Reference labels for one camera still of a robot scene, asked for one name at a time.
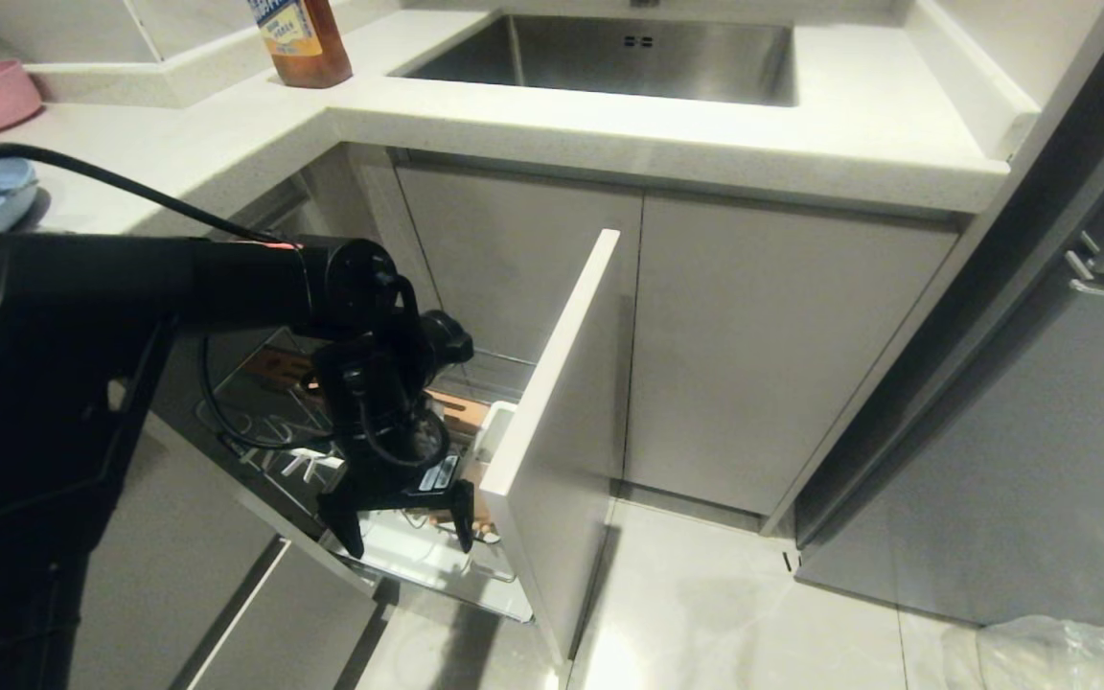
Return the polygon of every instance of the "refrigerator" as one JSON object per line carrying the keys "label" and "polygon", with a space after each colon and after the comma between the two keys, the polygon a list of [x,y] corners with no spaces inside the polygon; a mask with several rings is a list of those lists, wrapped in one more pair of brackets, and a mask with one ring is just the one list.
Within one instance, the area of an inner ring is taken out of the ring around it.
{"label": "refrigerator", "polygon": [[1104,626],[1104,56],[795,524],[807,584]]}

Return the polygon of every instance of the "cabinet door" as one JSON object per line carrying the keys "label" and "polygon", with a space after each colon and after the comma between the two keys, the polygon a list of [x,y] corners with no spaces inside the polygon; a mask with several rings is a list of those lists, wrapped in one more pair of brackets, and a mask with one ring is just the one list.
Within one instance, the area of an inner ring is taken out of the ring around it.
{"label": "cabinet door", "polygon": [[477,397],[520,396],[601,227],[620,232],[618,288],[631,305],[640,192],[482,171],[397,171],[442,305],[475,340],[477,357],[465,370],[481,389]]}
{"label": "cabinet door", "polygon": [[645,201],[627,478],[768,514],[955,235]]}
{"label": "cabinet door", "polygon": [[374,607],[372,599],[284,541],[190,687],[329,690]]}
{"label": "cabinet door", "polygon": [[232,480],[149,418],[93,551],[71,660],[73,689],[169,687],[275,530]]}
{"label": "cabinet door", "polygon": [[570,658],[622,475],[622,233],[599,233],[479,490],[555,662]]}

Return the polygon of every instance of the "orange bottle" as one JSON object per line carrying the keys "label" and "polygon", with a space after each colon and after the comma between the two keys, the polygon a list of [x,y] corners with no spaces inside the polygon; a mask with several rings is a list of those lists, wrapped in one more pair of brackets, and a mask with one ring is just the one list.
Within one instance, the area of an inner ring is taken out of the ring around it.
{"label": "orange bottle", "polygon": [[250,6],[284,84],[326,88],[352,75],[329,0],[250,0]]}

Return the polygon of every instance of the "plastic bag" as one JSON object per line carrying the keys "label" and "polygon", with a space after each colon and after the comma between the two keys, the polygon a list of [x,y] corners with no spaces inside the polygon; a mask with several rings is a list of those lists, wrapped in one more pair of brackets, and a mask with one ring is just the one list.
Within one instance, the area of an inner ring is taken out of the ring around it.
{"label": "plastic bag", "polygon": [[959,636],[943,646],[948,690],[1104,690],[1104,628],[1093,625],[1027,616],[977,631],[977,654]]}

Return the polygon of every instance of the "refrigerator door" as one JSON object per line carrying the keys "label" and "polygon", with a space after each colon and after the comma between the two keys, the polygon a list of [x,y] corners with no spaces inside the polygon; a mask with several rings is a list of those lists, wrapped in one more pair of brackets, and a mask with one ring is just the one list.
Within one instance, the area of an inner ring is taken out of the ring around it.
{"label": "refrigerator door", "polygon": [[798,577],[977,624],[1104,626],[1104,297],[1073,278],[1060,258]]}

